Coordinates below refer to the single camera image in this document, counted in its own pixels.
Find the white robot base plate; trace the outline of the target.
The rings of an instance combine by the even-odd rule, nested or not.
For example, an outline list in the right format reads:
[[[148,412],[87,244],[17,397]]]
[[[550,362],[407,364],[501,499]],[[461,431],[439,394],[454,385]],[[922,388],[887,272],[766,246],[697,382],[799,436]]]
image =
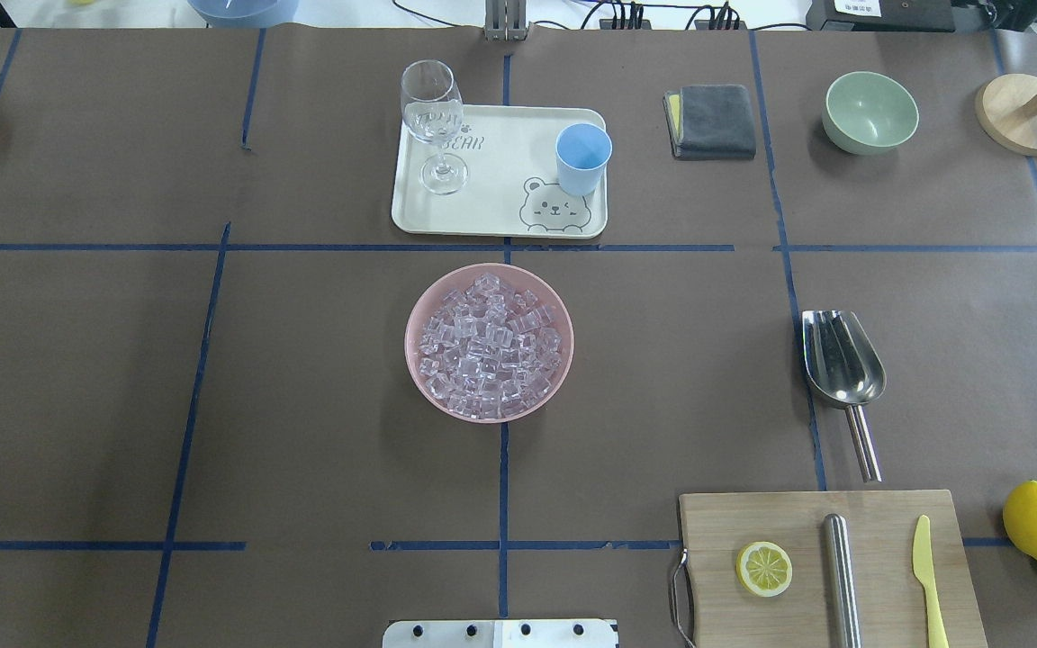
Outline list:
[[[614,620],[600,618],[400,620],[383,647],[618,647]]]

